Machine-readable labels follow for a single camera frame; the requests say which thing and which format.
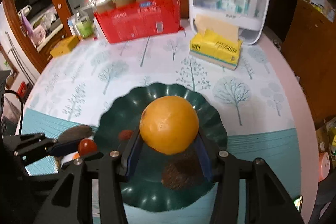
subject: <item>green plate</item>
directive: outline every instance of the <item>green plate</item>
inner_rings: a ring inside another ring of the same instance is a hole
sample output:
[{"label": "green plate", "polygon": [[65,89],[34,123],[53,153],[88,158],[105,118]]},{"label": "green plate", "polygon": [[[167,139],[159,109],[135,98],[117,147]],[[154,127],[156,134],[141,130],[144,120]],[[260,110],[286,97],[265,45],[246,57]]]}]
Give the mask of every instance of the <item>green plate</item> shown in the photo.
[{"label": "green plate", "polygon": [[[219,113],[201,94],[178,84],[153,83],[134,88],[125,96],[117,98],[103,114],[94,137],[99,150],[103,153],[116,150],[119,145],[119,132],[135,129],[146,106],[166,95],[177,95],[188,100],[197,112],[199,125],[205,135],[226,149],[227,134]],[[214,184],[205,179],[199,185],[184,190],[164,187],[161,173],[165,163],[172,157],[144,144],[134,176],[128,183],[120,184],[123,202],[150,212],[163,212],[187,207],[211,190]]]}]

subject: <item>wooden cupboard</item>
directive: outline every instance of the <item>wooden cupboard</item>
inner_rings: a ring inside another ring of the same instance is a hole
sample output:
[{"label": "wooden cupboard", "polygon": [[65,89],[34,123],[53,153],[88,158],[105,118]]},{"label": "wooden cupboard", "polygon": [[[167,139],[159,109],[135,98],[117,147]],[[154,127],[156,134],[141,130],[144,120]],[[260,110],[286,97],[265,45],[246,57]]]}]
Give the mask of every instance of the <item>wooden cupboard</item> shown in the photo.
[{"label": "wooden cupboard", "polygon": [[282,53],[306,95],[318,128],[336,115],[336,24],[298,0]]}]

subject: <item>orange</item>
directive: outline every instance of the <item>orange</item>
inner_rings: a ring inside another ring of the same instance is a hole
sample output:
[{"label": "orange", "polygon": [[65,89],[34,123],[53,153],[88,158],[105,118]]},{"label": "orange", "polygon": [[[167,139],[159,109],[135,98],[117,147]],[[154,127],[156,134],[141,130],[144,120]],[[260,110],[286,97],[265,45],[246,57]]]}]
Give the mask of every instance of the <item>orange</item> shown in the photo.
[{"label": "orange", "polygon": [[144,142],[167,155],[186,150],[198,128],[196,111],[179,96],[164,96],[151,102],[141,115],[139,127]]}]

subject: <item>red tomato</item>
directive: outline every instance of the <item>red tomato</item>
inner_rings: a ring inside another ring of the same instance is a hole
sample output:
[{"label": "red tomato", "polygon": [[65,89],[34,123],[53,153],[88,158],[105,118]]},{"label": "red tomato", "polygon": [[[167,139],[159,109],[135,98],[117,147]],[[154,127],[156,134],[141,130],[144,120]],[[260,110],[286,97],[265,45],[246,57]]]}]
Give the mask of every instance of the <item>red tomato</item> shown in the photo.
[{"label": "red tomato", "polygon": [[91,139],[83,139],[78,145],[78,154],[80,157],[98,151],[96,143]]}]

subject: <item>black metal frame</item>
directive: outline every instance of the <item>black metal frame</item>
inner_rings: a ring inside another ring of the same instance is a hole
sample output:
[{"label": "black metal frame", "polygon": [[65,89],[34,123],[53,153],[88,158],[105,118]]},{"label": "black metal frame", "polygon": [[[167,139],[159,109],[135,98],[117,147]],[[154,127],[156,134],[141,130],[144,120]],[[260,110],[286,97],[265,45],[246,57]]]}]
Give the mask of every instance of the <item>black metal frame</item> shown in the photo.
[{"label": "black metal frame", "polygon": [[[43,133],[3,138],[7,153],[25,172],[24,166],[63,151],[77,150],[80,140],[59,144]],[[25,176],[39,208],[35,224],[92,223],[92,179],[99,180],[100,221],[127,224],[119,182],[135,172],[143,140],[136,129],[118,150],[103,155],[94,152],[62,166],[58,174]],[[194,143],[204,177],[218,182],[211,224],[236,224],[239,180],[246,180],[246,224],[303,223],[300,213],[268,164],[260,158],[239,160],[199,131]]]}]

